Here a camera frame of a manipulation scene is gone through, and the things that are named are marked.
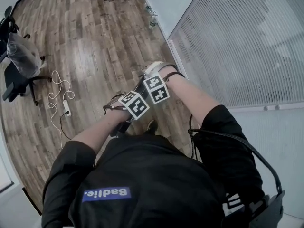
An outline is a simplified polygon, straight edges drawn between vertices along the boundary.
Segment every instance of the white cable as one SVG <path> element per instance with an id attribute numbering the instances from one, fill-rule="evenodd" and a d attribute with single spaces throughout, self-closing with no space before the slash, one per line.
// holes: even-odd
<path id="1" fill-rule="evenodd" d="M 54 78 L 53 78 L 53 74 L 54 73 L 57 73 L 57 75 L 58 75 L 58 79 L 59 79 L 59 82 L 55 82 L 54 81 Z M 63 82 L 67 82 L 68 83 L 68 90 L 67 91 L 65 91 L 65 93 L 63 94 L 63 101 L 65 100 L 65 94 L 67 93 L 67 97 L 69 98 L 69 99 L 74 99 L 74 97 L 75 97 L 75 93 L 73 92 L 73 91 L 70 91 L 70 88 L 71 88 L 71 84 L 70 84 L 70 82 L 68 82 L 67 80 L 61 80 L 61 78 L 60 78 L 60 76 L 59 76 L 59 73 L 56 71 L 56 70 L 54 70 L 53 72 L 52 72 L 52 82 L 54 83 L 54 84 L 56 84 L 56 85 L 60 85 L 60 89 L 59 89 L 59 91 L 58 91 L 58 93 L 57 94 L 54 94 L 54 93 L 49 93 L 48 94 L 48 97 L 50 98 L 50 99 L 55 99 L 56 100 L 56 102 L 55 103 L 51 103 L 51 102 L 48 102 L 47 103 L 47 105 L 48 105 L 48 107 L 50 108 L 50 109 L 53 109 L 53 108 L 55 108 L 56 110 L 55 110 L 55 112 L 54 112 L 54 114 L 51 116 L 51 123 L 53 124 L 53 126 L 59 131 L 59 133 L 60 133 L 60 145 L 61 145 L 61 148 L 62 148 L 62 133 L 61 133 L 61 130 L 59 129 L 59 128 L 57 128 L 56 126 L 55 126 L 55 124 L 53 123 L 53 117 L 55 116 L 55 114 L 57 113 L 57 107 L 56 107 L 56 105 L 57 105 L 57 103 L 58 103 L 58 101 L 57 101 L 57 95 L 59 95 L 60 94 L 60 92 L 61 92 L 61 89 L 62 89 L 62 83 Z"/>

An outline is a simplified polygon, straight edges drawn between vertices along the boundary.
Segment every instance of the person's left arm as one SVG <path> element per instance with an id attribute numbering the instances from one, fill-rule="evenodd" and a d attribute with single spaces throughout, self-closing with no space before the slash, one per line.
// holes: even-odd
<path id="1" fill-rule="evenodd" d="M 42 228 L 62 228 L 71 223 L 68 210 L 80 184 L 93 170 L 96 155 L 110 132 L 128 117 L 127 112 L 108 110 L 100 121 L 65 144 L 43 190 Z"/>

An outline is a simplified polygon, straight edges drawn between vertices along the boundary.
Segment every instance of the bracelet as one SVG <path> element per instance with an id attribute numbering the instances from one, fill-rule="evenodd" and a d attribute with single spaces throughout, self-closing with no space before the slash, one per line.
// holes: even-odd
<path id="1" fill-rule="evenodd" d="M 164 80 L 165 82 L 168 82 L 168 81 L 169 81 L 169 77 L 171 77 L 172 75 L 175 75 L 175 74 L 178 74 L 178 75 L 180 75 L 180 76 L 186 78 L 186 77 L 185 77 L 183 74 L 181 74 L 180 72 L 172 72 L 172 73 L 167 74 L 166 77 L 163 78 L 163 80 Z"/>

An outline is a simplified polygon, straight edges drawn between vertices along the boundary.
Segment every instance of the blue label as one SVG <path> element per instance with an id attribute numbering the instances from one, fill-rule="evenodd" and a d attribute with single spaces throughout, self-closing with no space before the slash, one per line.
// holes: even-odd
<path id="1" fill-rule="evenodd" d="M 82 202 L 100 201 L 100 200 L 121 200 L 131 198 L 131 192 L 128 187 L 124 188 L 99 188 L 87 190 L 84 192 Z"/>

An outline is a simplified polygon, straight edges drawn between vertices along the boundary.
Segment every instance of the power strip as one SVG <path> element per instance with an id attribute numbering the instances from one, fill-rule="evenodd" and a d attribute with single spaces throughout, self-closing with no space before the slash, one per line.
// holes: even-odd
<path id="1" fill-rule="evenodd" d="M 64 100 L 64 101 L 63 101 L 63 106 L 65 107 L 65 112 L 69 112 L 69 113 L 67 113 L 66 115 L 67 115 L 67 116 L 72 115 L 71 110 L 70 110 L 70 107 L 68 106 L 67 100 Z"/>

